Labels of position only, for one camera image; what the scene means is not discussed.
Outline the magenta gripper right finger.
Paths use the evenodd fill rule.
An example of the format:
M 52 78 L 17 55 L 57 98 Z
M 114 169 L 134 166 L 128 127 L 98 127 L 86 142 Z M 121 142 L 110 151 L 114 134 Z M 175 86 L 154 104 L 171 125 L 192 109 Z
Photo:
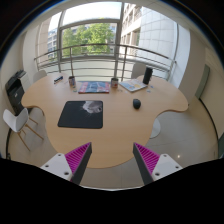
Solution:
M 133 154 L 145 185 L 182 169 L 168 154 L 158 154 L 138 143 L 133 144 Z

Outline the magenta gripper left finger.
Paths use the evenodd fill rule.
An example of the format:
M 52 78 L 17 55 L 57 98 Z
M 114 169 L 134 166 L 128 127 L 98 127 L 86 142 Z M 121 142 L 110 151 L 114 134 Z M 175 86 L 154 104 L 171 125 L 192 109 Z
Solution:
M 41 169 L 79 185 L 91 154 L 92 144 L 86 143 L 66 154 L 57 153 Z

